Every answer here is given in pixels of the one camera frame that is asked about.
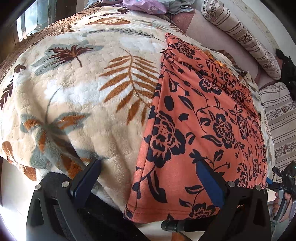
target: leaf-patterned blanket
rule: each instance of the leaf-patterned blanket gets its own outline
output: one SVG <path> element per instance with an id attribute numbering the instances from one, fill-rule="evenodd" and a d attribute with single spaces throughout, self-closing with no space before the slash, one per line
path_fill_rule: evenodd
<path id="1" fill-rule="evenodd" d="M 73 178 L 101 159 L 94 191 L 124 211 L 166 32 L 208 51 L 238 77 L 226 57 L 163 19 L 116 7 L 87 9 L 28 37 L 3 63 L 0 155 L 32 180 L 50 171 Z M 272 163 L 266 116 L 248 76 L 241 81 L 252 92 Z"/>

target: floral print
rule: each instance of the floral print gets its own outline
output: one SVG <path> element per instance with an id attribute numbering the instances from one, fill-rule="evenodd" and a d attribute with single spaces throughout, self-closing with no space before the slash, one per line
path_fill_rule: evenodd
<path id="1" fill-rule="evenodd" d="M 260 117 L 249 89 L 209 50 L 169 33 L 165 39 L 124 213 L 138 223 L 216 215 L 219 208 L 197 175 L 201 160 L 240 187 L 266 178 Z"/>

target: striped upholstery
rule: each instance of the striped upholstery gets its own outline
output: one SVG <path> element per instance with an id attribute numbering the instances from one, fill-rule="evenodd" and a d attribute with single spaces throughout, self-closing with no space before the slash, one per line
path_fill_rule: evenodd
<path id="1" fill-rule="evenodd" d="M 262 66 L 267 74 L 275 79 L 281 78 L 281 70 L 275 57 L 249 32 L 249 30 L 231 14 L 219 0 L 205 0 L 202 15 L 239 42 Z"/>
<path id="2" fill-rule="evenodd" d="M 259 96 L 274 141 L 276 166 L 283 170 L 291 161 L 296 161 L 296 102 L 283 83 L 264 88 Z"/>

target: orange fabric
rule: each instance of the orange fabric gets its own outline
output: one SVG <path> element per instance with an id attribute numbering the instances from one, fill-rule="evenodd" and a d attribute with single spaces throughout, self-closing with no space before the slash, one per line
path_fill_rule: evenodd
<path id="1" fill-rule="evenodd" d="M 137 223 L 216 214 L 196 175 L 202 159 L 226 181 L 265 183 L 266 153 L 250 91 L 213 56 L 167 33 L 125 217 Z"/>

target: silver bolt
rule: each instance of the silver bolt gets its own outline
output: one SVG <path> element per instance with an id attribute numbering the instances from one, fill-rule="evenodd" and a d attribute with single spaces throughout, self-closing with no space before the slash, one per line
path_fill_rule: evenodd
<path id="1" fill-rule="evenodd" d="M 235 183 L 233 181 L 229 181 L 228 183 L 228 186 L 230 186 L 231 188 L 234 188 L 235 187 Z"/>
<path id="2" fill-rule="evenodd" d="M 34 187 L 35 191 L 38 191 L 40 188 L 41 188 L 40 184 L 37 184 L 37 185 Z"/>
<path id="3" fill-rule="evenodd" d="M 255 188 L 256 188 L 258 191 L 261 191 L 261 190 L 262 190 L 262 187 L 259 186 L 259 185 L 256 185 Z"/>
<path id="4" fill-rule="evenodd" d="M 63 188 L 66 188 L 66 187 L 69 186 L 69 185 L 70 185 L 69 182 L 63 182 L 63 183 L 62 183 L 62 187 L 63 187 Z"/>

